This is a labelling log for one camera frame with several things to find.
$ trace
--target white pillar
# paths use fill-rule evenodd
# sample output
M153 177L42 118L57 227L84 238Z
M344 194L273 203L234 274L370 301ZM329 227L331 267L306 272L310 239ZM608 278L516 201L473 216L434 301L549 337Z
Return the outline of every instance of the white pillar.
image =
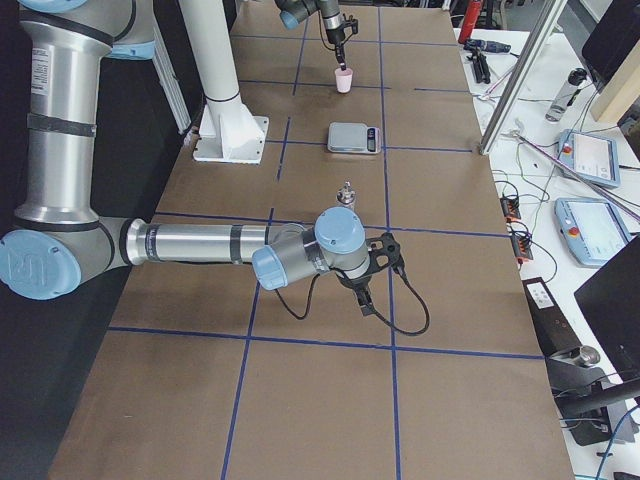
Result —
M180 0L205 107L196 160L260 163L269 119L242 103L222 0Z

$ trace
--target black band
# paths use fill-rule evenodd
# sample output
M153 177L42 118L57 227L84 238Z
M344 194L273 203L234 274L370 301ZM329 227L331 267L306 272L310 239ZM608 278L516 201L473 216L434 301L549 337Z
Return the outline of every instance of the black band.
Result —
M324 273L329 271L322 249L316 240L316 234L313 228L302 232L302 245L304 246L304 253L307 255L307 260L313 263L313 266L318 273Z
M236 93L233 97L229 97L224 100L216 100L215 98L207 97L206 95L204 96L204 98L206 98L207 100L211 100L212 102L224 103L224 102L230 102L231 100L236 98L238 95L240 95L240 90L238 90L238 93Z
M93 38L110 47L113 46L113 37L108 33L82 25L67 18L57 17L48 13L34 12L33 10L20 10L20 21L44 23L45 25L51 25L52 27L62 28L63 30L69 30L70 32Z
M105 227L102 223L98 222L98 228L102 230L102 232L106 235L107 240L109 240L109 246L111 247L111 258L109 258L109 263L107 263L107 266L103 270L103 272L106 272L111 266L111 264L113 263L113 259L116 256L116 244L114 243L113 237L111 236L111 232L107 229L107 227Z
M13 223L17 227L26 228L27 230L35 230L37 232L88 232L98 228L99 222L89 223L47 223L34 222L33 220L25 220L20 217L13 217Z
M149 225L147 228L147 234L144 237L144 249L147 254L147 257L152 262L161 262L160 257L158 257L158 249L156 246L156 237L158 236L158 228L160 225Z
M63 118L48 117L29 113L27 115L27 128L41 132L66 133L78 137L95 137L96 126L89 123L72 122Z
M137 9L138 9L138 6L136 5L136 0L131 0L131 16L129 17L129 23L127 23L127 26L124 27L124 30L122 30L118 35L116 35L113 38L114 42L117 42L118 40L122 40L124 37L126 37L129 34L131 29L133 28L133 25L136 23Z
M127 235L129 234L129 228L131 227L132 223L133 223L133 218L130 218L129 220L127 220L122 224L122 227L120 227L120 238L118 239L120 256L122 257L122 260L124 260L124 263L126 263L127 265L133 265L133 262L131 261L131 259L129 258L129 255L127 254Z
M242 264L240 237L242 237L242 225L232 225L231 234L229 235L229 258L234 265Z

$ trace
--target screen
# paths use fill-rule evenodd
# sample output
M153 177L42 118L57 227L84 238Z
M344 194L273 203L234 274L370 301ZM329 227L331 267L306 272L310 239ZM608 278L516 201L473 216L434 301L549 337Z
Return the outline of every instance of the screen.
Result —
M611 207L601 202L568 202L589 256L609 260L625 246Z
M638 265L640 239L635 238L575 292L585 320L624 380L640 376Z
M609 142L588 135L573 135L574 170L584 175L611 180Z

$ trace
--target blue tablet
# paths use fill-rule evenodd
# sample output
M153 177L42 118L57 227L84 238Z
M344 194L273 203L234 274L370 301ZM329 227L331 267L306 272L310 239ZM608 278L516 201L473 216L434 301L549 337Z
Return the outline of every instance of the blue tablet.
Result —
M555 213L571 254L586 267L601 267L631 241L618 209L606 200L559 198Z
M558 141L558 160L596 185L620 186L616 142L609 138L565 130Z

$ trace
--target connector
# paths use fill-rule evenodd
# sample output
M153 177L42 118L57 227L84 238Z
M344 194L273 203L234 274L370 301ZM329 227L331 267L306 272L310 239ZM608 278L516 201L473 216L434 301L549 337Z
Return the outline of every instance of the connector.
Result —
M502 208L502 214L507 222L513 222L514 220L520 220L520 202L517 198L509 198L502 196L500 198L500 207Z

